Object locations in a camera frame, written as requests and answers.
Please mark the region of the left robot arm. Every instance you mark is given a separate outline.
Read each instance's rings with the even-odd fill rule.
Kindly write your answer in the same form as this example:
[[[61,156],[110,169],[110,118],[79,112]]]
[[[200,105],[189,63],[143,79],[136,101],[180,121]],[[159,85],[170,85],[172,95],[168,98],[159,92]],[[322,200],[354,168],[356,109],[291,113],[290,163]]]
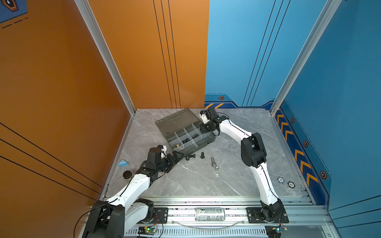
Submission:
[[[138,222],[149,222],[154,217],[154,202],[140,198],[153,183],[169,173],[185,154],[166,153],[167,147],[159,145],[149,150],[136,174],[124,188],[106,201],[96,201],[82,217],[88,215],[83,238],[123,238],[126,231]]]

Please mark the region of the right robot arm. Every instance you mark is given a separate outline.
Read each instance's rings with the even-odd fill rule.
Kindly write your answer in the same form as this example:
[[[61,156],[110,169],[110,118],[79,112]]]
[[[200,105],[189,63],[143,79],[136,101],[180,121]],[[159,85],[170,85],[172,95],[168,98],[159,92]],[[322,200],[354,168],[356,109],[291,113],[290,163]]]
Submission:
[[[225,114],[219,115],[214,108],[201,110],[199,113],[203,132],[225,133],[241,146],[241,159],[248,166],[255,178],[261,198],[261,215],[266,223],[289,223],[283,202],[277,195],[267,168],[267,152],[259,133],[242,129]]]

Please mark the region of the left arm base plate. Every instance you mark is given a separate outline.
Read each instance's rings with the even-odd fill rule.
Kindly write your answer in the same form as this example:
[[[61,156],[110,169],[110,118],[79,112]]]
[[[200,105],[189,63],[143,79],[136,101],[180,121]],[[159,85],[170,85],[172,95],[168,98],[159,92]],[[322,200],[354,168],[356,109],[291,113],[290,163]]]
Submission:
[[[150,224],[155,222],[161,222],[166,224],[168,221],[169,208],[167,207],[155,207],[148,210],[147,216],[140,221],[140,223]]]

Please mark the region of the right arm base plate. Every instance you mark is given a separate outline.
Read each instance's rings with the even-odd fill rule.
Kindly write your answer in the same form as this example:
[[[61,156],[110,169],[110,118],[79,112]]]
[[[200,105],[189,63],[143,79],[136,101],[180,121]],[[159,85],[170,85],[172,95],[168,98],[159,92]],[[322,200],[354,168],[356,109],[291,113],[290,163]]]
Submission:
[[[289,218],[284,208],[272,211],[269,208],[248,207],[247,218],[250,224],[288,224]]]

